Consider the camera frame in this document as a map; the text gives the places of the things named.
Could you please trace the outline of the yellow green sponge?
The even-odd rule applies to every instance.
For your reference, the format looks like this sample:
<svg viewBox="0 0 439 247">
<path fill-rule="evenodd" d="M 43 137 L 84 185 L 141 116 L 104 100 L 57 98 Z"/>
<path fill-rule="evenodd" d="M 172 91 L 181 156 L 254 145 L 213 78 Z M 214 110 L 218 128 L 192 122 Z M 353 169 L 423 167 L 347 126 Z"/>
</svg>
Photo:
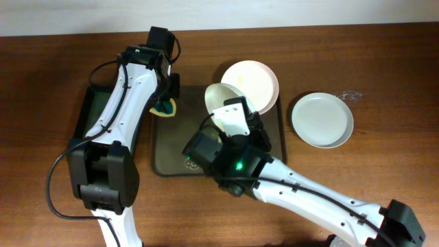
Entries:
<svg viewBox="0 0 439 247">
<path fill-rule="evenodd" d="M 150 108 L 150 112 L 158 117 L 174 117 L 176 115 L 176 103 L 172 98 L 159 100 Z"/>
</svg>

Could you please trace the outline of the white plate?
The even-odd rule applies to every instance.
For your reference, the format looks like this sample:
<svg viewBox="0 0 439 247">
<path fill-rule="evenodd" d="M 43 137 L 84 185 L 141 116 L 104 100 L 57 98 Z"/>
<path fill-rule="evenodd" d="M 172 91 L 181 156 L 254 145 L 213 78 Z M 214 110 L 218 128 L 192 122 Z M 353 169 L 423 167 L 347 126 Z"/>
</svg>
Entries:
<svg viewBox="0 0 439 247">
<path fill-rule="evenodd" d="M 204 101 L 208 113 L 213 113 L 213 123 L 227 137 L 250 134 L 246 118 L 256 109 L 240 90 L 229 84 L 212 84 L 205 90 Z"/>
</svg>

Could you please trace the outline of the cream plate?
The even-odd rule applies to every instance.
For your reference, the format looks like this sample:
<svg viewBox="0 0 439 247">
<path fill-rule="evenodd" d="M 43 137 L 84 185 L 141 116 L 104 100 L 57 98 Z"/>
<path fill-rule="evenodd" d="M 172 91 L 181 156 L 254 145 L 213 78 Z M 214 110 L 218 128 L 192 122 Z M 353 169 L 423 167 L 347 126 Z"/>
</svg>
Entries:
<svg viewBox="0 0 439 247">
<path fill-rule="evenodd" d="M 233 64 L 223 74 L 221 83 L 240 90 L 261 115 L 275 105 L 279 95 L 278 79 L 273 70 L 255 60 Z"/>
</svg>

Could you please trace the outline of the grey plate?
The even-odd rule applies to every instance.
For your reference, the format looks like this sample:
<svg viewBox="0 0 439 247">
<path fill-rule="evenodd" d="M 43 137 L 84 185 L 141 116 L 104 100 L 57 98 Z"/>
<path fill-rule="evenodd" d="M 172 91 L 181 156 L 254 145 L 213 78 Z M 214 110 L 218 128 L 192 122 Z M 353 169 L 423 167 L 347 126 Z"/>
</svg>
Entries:
<svg viewBox="0 0 439 247">
<path fill-rule="evenodd" d="M 300 98 L 292 110 L 296 134 L 317 148 L 336 148 L 346 143 L 354 128 L 350 108 L 328 93 L 310 93 Z"/>
</svg>

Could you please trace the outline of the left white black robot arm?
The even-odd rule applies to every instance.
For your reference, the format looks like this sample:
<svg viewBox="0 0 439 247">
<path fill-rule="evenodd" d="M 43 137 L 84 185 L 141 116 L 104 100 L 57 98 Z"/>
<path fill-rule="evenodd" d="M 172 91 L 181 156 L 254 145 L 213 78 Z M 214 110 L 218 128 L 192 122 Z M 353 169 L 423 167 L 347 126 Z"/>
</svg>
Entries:
<svg viewBox="0 0 439 247">
<path fill-rule="evenodd" d="M 170 102 L 173 47 L 129 46 L 118 56 L 115 88 L 96 122 L 72 140 L 67 160 L 73 194 L 98 220 L 107 246 L 142 246 L 132 205 L 139 189 L 133 152 L 144 111 Z"/>
</svg>

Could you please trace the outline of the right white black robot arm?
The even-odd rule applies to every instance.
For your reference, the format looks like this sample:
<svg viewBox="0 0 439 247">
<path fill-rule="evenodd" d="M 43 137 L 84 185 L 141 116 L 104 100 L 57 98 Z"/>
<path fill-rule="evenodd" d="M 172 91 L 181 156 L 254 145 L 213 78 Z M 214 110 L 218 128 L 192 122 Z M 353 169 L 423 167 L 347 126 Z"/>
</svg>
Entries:
<svg viewBox="0 0 439 247">
<path fill-rule="evenodd" d="M 262 202 L 292 211 L 331 231 L 332 246 L 422 246 L 426 234 L 412 209 L 398 200 L 387 207 L 345 196 L 290 169 L 249 142 L 259 118 L 244 96 L 205 98 L 222 149 L 206 173 L 236 196 L 249 191 Z"/>
</svg>

